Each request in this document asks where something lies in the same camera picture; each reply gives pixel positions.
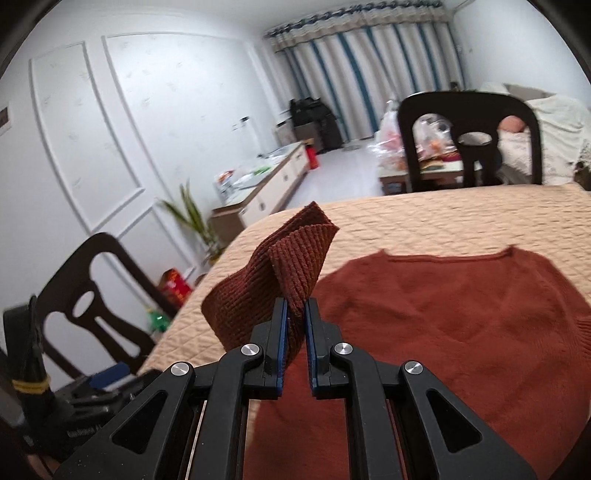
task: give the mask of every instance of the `chair back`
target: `chair back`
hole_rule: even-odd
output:
[[[112,313],[100,294],[99,288],[90,277],[90,265],[94,258],[102,253],[110,253],[117,257],[123,267],[140,287],[156,302],[156,304],[171,319],[177,314],[173,306],[164,295],[150,282],[150,279],[140,270],[129,254],[116,238],[108,233],[97,233],[86,240],[66,262],[61,266],[49,283],[43,288],[37,299],[37,314],[44,331],[47,317],[52,312],[60,312],[74,325],[78,325],[101,343],[115,362],[124,362],[132,373],[137,373],[145,357],[152,351],[154,341],[150,335],[136,326],[124,321]],[[82,295],[92,292],[93,299],[89,307],[80,316],[74,315],[74,307]],[[107,332],[97,318],[100,317],[112,329],[139,346],[139,354],[131,356]],[[44,335],[43,347],[45,353],[67,375],[77,378],[82,373],[67,360]]]
[[[499,124],[508,116],[521,118],[531,132],[531,182],[542,185],[542,143],[540,125],[533,110],[523,101],[510,95],[483,92],[429,92],[417,93],[404,99],[398,109],[398,123],[407,157],[408,176],[413,192],[427,190],[421,178],[414,124],[423,115],[435,113],[445,117],[452,125],[451,135],[454,145],[464,164],[463,187],[476,186],[475,163],[482,166],[484,186],[499,183],[496,178],[498,168]],[[462,142],[464,134],[483,132],[492,141],[482,145]]]

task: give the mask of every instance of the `coffee table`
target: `coffee table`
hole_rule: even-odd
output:
[[[476,162],[474,165],[474,170],[477,172],[482,170],[482,166],[479,162]],[[462,176],[463,172],[464,164],[461,160],[457,160],[446,162],[441,168],[422,171],[421,175],[423,180],[437,180],[440,181],[441,184],[454,184],[457,182],[456,179]],[[392,184],[402,185],[402,190],[404,190],[405,186],[406,191],[409,190],[408,172],[404,170],[379,166],[378,176],[379,181],[382,183],[382,190],[386,195],[392,193]]]

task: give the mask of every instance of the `knit fabric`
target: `knit fabric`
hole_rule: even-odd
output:
[[[591,307],[546,258],[509,248],[482,257],[350,261],[313,292],[323,320],[377,361],[415,359],[547,480],[585,427]],[[245,480],[349,478],[342,400],[315,400],[306,352],[264,401]]]
[[[201,306],[226,351],[248,343],[255,325],[271,320],[277,297],[290,310],[287,361],[304,340],[302,315],[338,231],[313,202],[254,251],[246,267],[222,280]]]

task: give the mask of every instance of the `floor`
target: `floor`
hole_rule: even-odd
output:
[[[284,210],[316,201],[318,204],[365,197],[382,196],[378,180],[378,159],[367,149],[369,141],[358,150],[334,150],[318,155],[320,167],[310,170]]]

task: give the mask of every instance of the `chair backrest hole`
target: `chair backrest hole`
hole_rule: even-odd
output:
[[[92,291],[87,291],[85,294],[81,295],[78,301],[76,302],[76,305],[74,305],[74,308],[72,309],[72,314],[74,315],[74,318],[82,317],[86,313],[94,299],[95,294]]]
[[[484,132],[470,132],[460,135],[457,140],[462,145],[476,147],[481,145],[489,145],[492,142],[492,137]]]

